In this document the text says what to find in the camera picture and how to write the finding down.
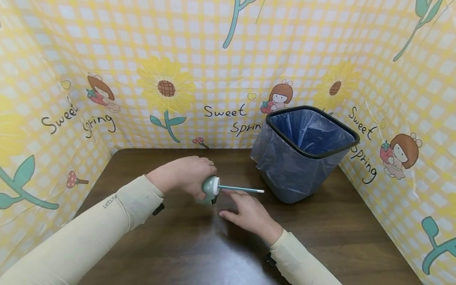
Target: trash can rim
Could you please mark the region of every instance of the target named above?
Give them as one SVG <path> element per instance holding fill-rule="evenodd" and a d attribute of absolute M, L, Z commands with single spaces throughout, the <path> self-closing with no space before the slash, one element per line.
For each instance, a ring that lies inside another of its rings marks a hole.
<path fill-rule="evenodd" d="M 323 117 L 325 117 L 328 120 L 330 120 L 331 122 L 335 123 L 336 125 L 338 125 L 342 129 L 344 129 L 346 132 L 348 132 L 354 138 L 354 141 L 351 144 L 345 145 L 345 146 L 343 146 L 341 148 L 338 148 L 338 149 L 335 149 L 335 150 L 332 150 L 332 151 L 325 152 L 325 153 L 323 153 L 321 155 L 312 155 L 310 153 L 307 153 L 307 152 L 301 150 L 293 141 L 288 139 L 276 126 L 274 126 L 271 123 L 271 120 L 270 120 L 271 117 L 274 117 L 274 116 L 277 116 L 277 115 L 280 115 L 280 114 L 284 114 L 284 113 L 288 113 L 288 112 L 292 112 L 292 111 L 305 110 L 305 109 L 314 111 L 316 113 L 319 113 Z M 357 145 L 359 143 L 359 140 L 360 140 L 359 135 L 354 130 L 352 130 L 351 128 L 347 127 L 344 123 L 342 123 L 338 119 L 326 114 L 322 110 L 320 110 L 320 109 L 318 109 L 316 107 L 313 107 L 313 106 L 309 106 L 309 105 L 286 108 L 284 110 L 279 110 L 279 111 L 275 111 L 275 112 L 269 113 L 266 116 L 266 124 L 268 124 L 268 126 L 271 129 L 273 129 L 281 137 L 281 139 L 283 139 L 285 142 L 287 142 L 296 152 L 298 152 L 300 155 L 302 155 L 304 157 L 307 157 L 307 158 L 310 158 L 310 159 L 318 160 L 318 159 L 323 159 L 323 158 L 332 156 L 332 155 L 334 155 L 336 153 L 339 153 L 339 152 L 344 151 L 346 149 L 352 148 L 354 145 Z"/>

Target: pencil sharpener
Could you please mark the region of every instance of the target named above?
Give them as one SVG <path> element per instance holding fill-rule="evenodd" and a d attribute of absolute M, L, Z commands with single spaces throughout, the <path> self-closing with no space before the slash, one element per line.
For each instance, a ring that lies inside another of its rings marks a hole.
<path fill-rule="evenodd" d="M 201 190 L 206 194 L 206 198 L 202 201 L 197 201 L 199 204 L 207 204 L 207 205 L 213 205 L 217 201 L 218 193 L 219 193 L 219 188 L 218 186 L 220 185 L 220 178 L 212 175 L 208 177 L 203 183 L 202 183 L 202 188 Z"/>

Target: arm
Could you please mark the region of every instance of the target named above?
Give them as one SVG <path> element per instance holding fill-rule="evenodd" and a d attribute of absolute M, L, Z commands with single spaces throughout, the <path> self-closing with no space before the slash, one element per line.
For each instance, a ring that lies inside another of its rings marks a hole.
<path fill-rule="evenodd" d="M 144 223 L 162 198 L 145 176 L 136 178 L 20 259 L 0 284 L 78 283 L 124 234 Z"/>
<path fill-rule="evenodd" d="M 292 233 L 285 230 L 271 246 L 271 257 L 277 262 L 282 276 L 292 285 L 341 285 Z"/>
<path fill-rule="evenodd" d="M 167 192 L 180 189 L 203 200 L 201 185 L 216 172 L 209 159 L 190 156 L 136 178 L 29 252 L 0 284 L 78 283 L 124 234 L 146 221 Z"/>
<path fill-rule="evenodd" d="M 341 283 L 297 240 L 274 221 L 261 203 L 240 191 L 225 191 L 238 206 L 238 214 L 220 216 L 259 235 L 270 247 L 282 276 L 292 285 L 340 285 Z"/>

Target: mushroom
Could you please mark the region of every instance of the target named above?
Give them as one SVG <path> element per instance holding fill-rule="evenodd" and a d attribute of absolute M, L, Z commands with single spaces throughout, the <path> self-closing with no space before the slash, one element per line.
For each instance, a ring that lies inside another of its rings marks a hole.
<path fill-rule="evenodd" d="M 88 180 L 80 180 L 74 171 L 68 173 L 67 188 L 71 189 L 76 184 L 88 184 Z"/>
<path fill-rule="evenodd" d="M 197 137 L 196 139 L 192 140 L 192 142 L 196 145 L 202 145 L 205 148 L 209 149 L 209 147 L 204 144 L 204 139 L 202 137 Z"/>

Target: cartoon girl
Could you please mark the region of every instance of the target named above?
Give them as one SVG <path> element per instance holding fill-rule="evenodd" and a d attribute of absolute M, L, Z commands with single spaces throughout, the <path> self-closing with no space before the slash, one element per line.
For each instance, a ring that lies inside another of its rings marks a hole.
<path fill-rule="evenodd" d="M 293 85 L 292 81 L 282 80 L 282 83 L 275 85 L 271 94 L 269 95 L 269 101 L 263 102 L 260 107 L 261 112 L 269 114 L 272 111 L 277 111 L 287 108 L 285 104 L 289 104 L 293 98 Z"/>
<path fill-rule="evenodd" d="M 103 82 L 99 75 L 89 73 L 88 83 L 92 90 L 87 90 L 87 97 L 98 105 L 108 108 L 111 112 L 120 112 L 120 106 L 114 102 L 114 94 L 111 89 Z"/>
<path fill-rule="evenodd" d="M 405 178 L 404 169 L 409 169 L 418 160 L 419 148 L 423 142 L 416 139 L 416 134 L 398 134 L 390 144 L 385 142 L 380 150 L 380 157 L 383 160 L 383 169 L 390 177 L 398 180 Z"/>

